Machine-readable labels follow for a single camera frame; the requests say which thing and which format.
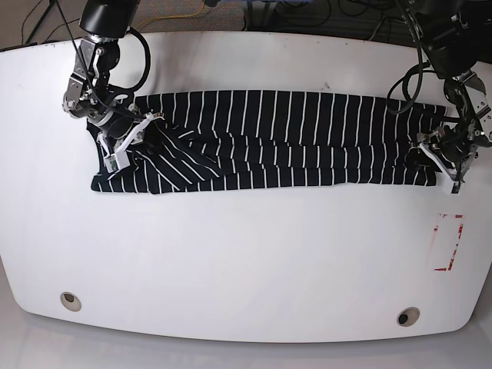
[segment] floor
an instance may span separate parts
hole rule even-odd
[[[81,16],[87,0],[59,0],[65,17],[70,22]],[[38,0],[1,0],[0,1],[0,49],[22,43],[22,23]],[[46,9],[48,0],[41,0],[40,5],[33,11],[25,23],[24,39],[26,39]],[[199,0],[141,0],[133,25],[138,25],[145,19],[164,16],[195,13],[201,7]],[[41,43],[60,24],[62,18],[58,10],[53,8],[45,22],[38,30],[33,41]],[[219,2],[215,8],[205,8],[196,18],[172,19],[155,22],[149,25],[145,32],[169,31],[239,31],[243,28],[243,11],[238,2]],[[71,24],[75,37],[85,33],[78,27],[78,22]],[[67,31],[60,27],[49,39],[65,40]]]

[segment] striped shirt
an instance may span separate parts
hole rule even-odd
[[[440,121],[386,99],[288,91],[206,91],[136,99],[142,113],[164,113],[131,145],[131,166],[109,174],[99,144],[100,192],[162,194],[339,183],[434,186],[431,168],[405,158],[417,133]],[[392,108],[402,102],[390,100]],[[441,106],[420,105],[444,115]],[[96,139],[98,129],[88,125]]]

